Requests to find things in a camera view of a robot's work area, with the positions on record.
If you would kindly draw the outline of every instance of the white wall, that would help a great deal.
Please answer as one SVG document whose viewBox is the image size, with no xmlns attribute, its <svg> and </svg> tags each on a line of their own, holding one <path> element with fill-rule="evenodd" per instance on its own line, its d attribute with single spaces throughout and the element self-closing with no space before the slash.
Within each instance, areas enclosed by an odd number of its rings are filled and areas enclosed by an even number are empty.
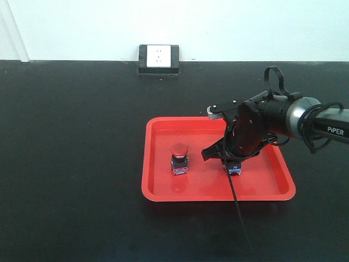
<svg viewBox="0 0 349 262">
<path fill-rule="evenodd" d="M 137 61 L 140 44 L 178 44 L 181 61 L 349 61 L 348 0 L 1 1 L 32 60 Z M 18 59 L 10 42 L 0 59 Z"/>
</svg>

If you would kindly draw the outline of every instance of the socket plate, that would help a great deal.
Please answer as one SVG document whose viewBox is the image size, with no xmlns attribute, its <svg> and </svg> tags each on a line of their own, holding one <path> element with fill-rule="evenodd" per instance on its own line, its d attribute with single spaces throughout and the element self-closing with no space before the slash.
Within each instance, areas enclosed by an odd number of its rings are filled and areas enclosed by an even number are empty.
<svg viewBox="0 0 349 262">
<path fill-rule="evenodd" d="M 171 46 L 147 45 L 147 67 L 171 67 Z"/>
</svg>

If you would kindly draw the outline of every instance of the outlet box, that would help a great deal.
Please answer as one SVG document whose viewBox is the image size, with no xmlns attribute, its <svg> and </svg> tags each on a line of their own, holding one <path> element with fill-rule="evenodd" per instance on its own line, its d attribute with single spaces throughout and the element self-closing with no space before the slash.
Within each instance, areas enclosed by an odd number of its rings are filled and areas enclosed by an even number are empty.
<svg viewBox="0 0 349 262">
<path fill-rule="evenodd" d="M 179 74 L 178 45 L 140 45 L 139 74 Z"/>
</svg>

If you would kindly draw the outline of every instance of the wall socket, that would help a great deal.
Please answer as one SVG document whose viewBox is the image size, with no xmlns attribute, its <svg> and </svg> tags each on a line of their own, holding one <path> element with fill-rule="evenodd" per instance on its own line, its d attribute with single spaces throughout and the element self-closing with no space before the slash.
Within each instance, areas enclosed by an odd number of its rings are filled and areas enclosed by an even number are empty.
<svg viewBox="0 0 349 262">
<path fill-rule="evenodd" d="M 171 46 L 147 45 L 147 67 L 171 67 Z"/>
<path fill-rule="evenodd" d="M 179 74 L 178 45 L 140 45 L 139 74 Z"/>
</svg>

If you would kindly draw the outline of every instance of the robotic arm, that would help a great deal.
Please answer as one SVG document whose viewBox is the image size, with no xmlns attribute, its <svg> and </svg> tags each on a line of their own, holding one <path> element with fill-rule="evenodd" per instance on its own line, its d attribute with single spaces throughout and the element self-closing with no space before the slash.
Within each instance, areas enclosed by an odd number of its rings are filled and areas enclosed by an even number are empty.
<svg viewBox="0 0 349 262">
<path fill-rule="evenodd" d="M 271 89 L 270 70 L 278 76 L 281 93 Z M 222 139 L 202 150 L 205 161 L 221 159 L 230 175 L 240 175 L 242 162 L 257 156 L 268 144 L 282 146 L 290 138 L 297 138 L 304 140 L 311 153 L 326 147 L 331 140 L 349 144 L 349 109 L 341 103 L 322 105 L 315 98 L 288 92 L 282 72 L 275 66 L 265 70 L 264 81 L 267 90 L 241 104 L 233 100 L 207 108 L 211 120 L 225 120 L 226 130 Z M 277 143 L 277 134 L 288 138 Z M 323 138 L 327 141 L 316 147 L 314 140 Z"/>
</svg>

